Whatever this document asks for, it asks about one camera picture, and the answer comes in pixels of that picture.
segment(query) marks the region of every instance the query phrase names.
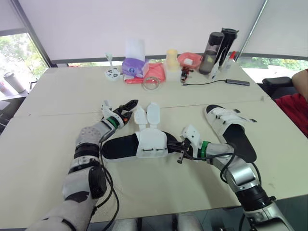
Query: red bag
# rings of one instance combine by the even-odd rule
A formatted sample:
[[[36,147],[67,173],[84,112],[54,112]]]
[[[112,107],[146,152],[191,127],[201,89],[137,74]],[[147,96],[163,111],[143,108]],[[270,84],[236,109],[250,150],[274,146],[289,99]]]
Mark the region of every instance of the red bag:
[[[156,77],[160,82],[164,82],[166,80],[165,72],[162,63],[149,64],[149,71],[145,74],[144,78],[134,77],[131,79],[126,79],[127,83],[142,83],[143,80],[147,77]]]

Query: shoe insole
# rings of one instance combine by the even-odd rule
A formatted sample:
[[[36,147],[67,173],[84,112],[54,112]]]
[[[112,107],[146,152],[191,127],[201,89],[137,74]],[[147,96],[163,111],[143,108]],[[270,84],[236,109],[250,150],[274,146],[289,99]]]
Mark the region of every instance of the shoe insole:
[[[177,141],[171,134],[164,132],[167,135],[167,141]],[[109,160],[136,156],[139,141],[136,134],[123,136],[107,141],[102,148],[103,157]]]
[[[206,113],[209,113],[216,107],[223,108],[218,105],[209,105],[206,108]],[[231,124],[222,136],[225,138],[227,143],[235,145],[236,154],[239,155],[245,162],[252,163],[257,159],[257,154],[240,125]]]

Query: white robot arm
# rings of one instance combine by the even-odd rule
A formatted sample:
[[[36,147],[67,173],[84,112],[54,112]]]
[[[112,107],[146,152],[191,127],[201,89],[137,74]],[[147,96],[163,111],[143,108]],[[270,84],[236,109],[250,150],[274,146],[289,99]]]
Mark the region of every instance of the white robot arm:
[[[103,104],[100,122],[81,130],[76,140],[74,160],[63,184],[64,201],[53,208],[27,231],[85,231],[96,211],[96,203],[107,189],[106,172],[99,161],[100,143],[123,127],[130,119],[138,100],[111,111]]]
[[[204,160],[218,168],[221,179],[230,186],[243,206],[252,230],[294,231],[275,204],[275,197],[267,196],[250,165],[236,155],[230,144],[201,142],[199,132],[192,125],[184,128],[181,137],[182,142],[167,145],[181,153],[178,163],[181,164],[184,158]]]

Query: tissue box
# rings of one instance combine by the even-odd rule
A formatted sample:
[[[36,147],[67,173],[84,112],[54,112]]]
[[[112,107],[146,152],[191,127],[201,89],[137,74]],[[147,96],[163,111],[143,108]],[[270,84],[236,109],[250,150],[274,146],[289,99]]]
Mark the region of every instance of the tissue box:
[[[148,60],[141,61],[139,59],[126,58],[122,64],[122,71],[125,75],[143,78],[149,71]]]

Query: metal pole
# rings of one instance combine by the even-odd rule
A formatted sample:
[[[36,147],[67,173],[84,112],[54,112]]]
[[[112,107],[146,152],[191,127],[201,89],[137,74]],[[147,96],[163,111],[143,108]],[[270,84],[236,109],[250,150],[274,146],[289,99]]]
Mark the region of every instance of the metal pole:
[[[245,47],[246,47],[246,45],[247,45],[247,43],[248,43],[248,41],[249,41],[251,35],[252,35],[252,33],[254,32],[254,29],[255,29],[256,25],[258,24],[258,21],[259,21],[261,15],[262,15],[262,13],[263,13],[263,11],[264,11],[264,8],[265,8],[265,5],[266,5],[267,3],[268,3],[268,0],[264,0],[263,5],[262,5],[262,7],[261,7],[261,9],[260,9],[260,11],[259,11],[259,14],[258,14],[258,16],[257,16],[257,18],[256,18],[256,20],[255,20],[255,23],[254,23],[253,26],[251,27],[250,32],[249,32],[249,35],[247,36],[245,43],[244,43],[243,46],[241,47],[241,50],[240,50],[239,55],[236,56],[235,61],[237,61],[237,59],[242,55],[242,53],[243,53],[243,51],[244,51],[244,49],[245,49]]]

